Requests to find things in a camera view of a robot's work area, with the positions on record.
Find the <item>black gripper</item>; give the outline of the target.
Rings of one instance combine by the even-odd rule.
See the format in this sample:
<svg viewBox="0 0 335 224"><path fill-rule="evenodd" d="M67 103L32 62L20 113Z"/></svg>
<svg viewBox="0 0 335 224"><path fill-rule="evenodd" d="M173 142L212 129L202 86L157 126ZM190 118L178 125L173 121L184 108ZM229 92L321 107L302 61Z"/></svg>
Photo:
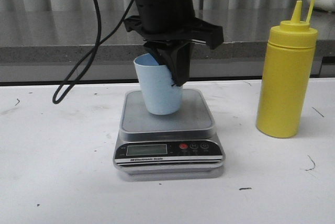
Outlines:
<svg viewBox="0 0 335 224"><path fill-rule="evenodd" d="M170 70L176 86L182 86L189 80L189 70L193 43L160 43L153 41L187 40L199 41L215 49L224 42L223 29L193 18L189 22L164 32L147 32L139 16L130 16L124 20L127 32L136 31L144 40L148 41L143 46L159 65L166 65Z"/></svg>

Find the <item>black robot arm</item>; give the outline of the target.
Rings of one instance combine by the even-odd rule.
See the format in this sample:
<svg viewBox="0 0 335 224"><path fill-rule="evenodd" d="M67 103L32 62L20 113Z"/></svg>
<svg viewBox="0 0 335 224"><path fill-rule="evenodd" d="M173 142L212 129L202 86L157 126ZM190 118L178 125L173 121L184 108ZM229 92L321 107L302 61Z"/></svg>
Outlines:
<svg viewBox="0 0 335 224"><path fill-rule="evenodd" d="M192 0L135 0L137 16L124 21L128 32L137 32L143 47L159 65L166 65L174 85L189 79L194 41L215 49L224 41L221 26L196 18Z"/></svg>

